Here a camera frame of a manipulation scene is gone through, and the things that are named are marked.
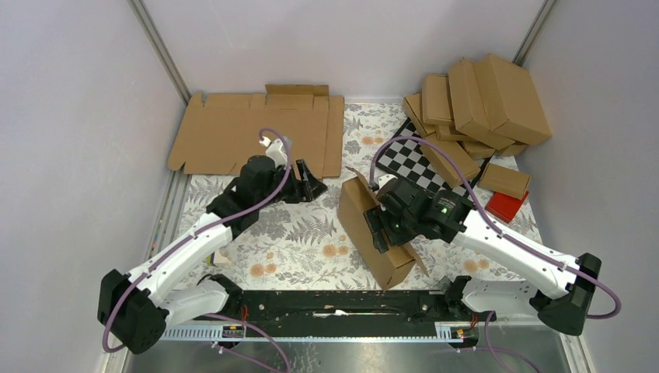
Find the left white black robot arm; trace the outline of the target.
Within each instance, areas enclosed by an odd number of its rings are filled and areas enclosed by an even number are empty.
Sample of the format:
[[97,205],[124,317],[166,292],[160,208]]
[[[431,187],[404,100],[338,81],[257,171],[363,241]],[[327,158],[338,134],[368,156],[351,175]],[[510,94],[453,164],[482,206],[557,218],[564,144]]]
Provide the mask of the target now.
[[302,159],[278,165],[265,155],[249,158],[183,235],[126,274],[111,270],[103,277],[97,319],[104,326],[104,350],[126,347],[141,354],[183,322],[211,313],[237,316],[241,299],[230,291],[230,281],[211,277],[186,290],[175,286],[202,259],[254,225],[264,207],[313,202],[326,190]]

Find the stack of flat cardboard blanks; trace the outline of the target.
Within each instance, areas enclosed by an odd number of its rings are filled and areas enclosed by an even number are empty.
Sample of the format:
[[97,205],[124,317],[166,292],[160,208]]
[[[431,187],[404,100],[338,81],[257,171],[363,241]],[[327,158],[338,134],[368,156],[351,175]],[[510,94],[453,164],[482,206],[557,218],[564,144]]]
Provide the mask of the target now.
[[292,159],[303,159],[317,178],[342,168],[345,99],[327,85],[268,84],[264,93],[197,92],[191,97],[167,166],[193,175],[236,175],[264,151],[259,132],[287,137]]

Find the low folded cardboard box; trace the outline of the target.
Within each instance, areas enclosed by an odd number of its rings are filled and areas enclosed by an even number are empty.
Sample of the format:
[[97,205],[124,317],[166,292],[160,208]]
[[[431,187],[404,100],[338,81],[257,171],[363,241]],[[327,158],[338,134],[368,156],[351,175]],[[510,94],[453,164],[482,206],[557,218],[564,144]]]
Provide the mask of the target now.
[[466,154],[473,160],[487,159],[493,156],[496,152],[494,148],[480,143],[478,141],[460,141]]

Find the small cardboard box on red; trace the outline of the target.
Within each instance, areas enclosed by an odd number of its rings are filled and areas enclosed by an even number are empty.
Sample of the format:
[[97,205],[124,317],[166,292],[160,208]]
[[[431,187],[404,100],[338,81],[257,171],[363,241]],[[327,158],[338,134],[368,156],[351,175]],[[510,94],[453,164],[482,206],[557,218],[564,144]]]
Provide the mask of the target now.
[[479,180],[481,188],[522,200],[528,192],[531,176],[493,163],[488,163]]

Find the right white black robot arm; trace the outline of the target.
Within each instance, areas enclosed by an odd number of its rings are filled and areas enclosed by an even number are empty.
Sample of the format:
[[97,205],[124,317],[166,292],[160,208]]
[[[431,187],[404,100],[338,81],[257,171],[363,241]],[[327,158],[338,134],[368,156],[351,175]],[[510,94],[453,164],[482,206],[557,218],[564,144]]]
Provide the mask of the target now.
[[535,316],[571,336],[583,333],[595,285],[582,276],[598,278],[599,258],[590,253],[572,256],[528,239],[481,214],[468,197],[452,190],[430,193],[393,175],[379,177],[368,188],[376,205],[364,216],[377,249],[423,236],[471,249],[521,277],[456,278],[445,292],[445,308],[453,319],[494,311]]

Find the black white chessboard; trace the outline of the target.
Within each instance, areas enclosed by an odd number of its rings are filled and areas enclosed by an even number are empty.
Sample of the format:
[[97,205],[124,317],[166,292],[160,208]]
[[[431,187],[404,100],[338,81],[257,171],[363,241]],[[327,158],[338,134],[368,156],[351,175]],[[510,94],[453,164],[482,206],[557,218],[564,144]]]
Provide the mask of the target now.
[[[393,137],[414,136],[419,138],[414,124],[410,118],[406,118]],[[481,178],[486,165],[490,162],[492,156],[476,160],[479,166],[479,172],[475,178],[470,181],[470,186],[474,188]],[[376,158],[375,164],[381,171],[393,174],[399,178],[408,179],[419,187],[431,193],[437,193],[439,190],[451,189],[449,185],[438,175],[424,156],[421,147],[415,141],[398,141],[388,145]]]

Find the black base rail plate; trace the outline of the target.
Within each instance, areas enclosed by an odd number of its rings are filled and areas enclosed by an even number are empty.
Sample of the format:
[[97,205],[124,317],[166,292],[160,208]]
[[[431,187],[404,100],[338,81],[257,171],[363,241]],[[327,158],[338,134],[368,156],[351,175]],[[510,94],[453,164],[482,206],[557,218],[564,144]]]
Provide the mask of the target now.
[[219,315],[278,338],[436,337],[438,326],[475,328],[474,312],[440,291],[237,291]]

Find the large folded cardboard box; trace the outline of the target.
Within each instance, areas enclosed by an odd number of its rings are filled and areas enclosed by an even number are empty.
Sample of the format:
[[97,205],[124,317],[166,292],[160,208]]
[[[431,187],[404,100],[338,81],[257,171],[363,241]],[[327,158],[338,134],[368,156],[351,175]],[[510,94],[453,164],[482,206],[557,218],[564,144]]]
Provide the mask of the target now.
[[474,65],[492,132],[527,145],[553,135],[528,70],[494,54]]

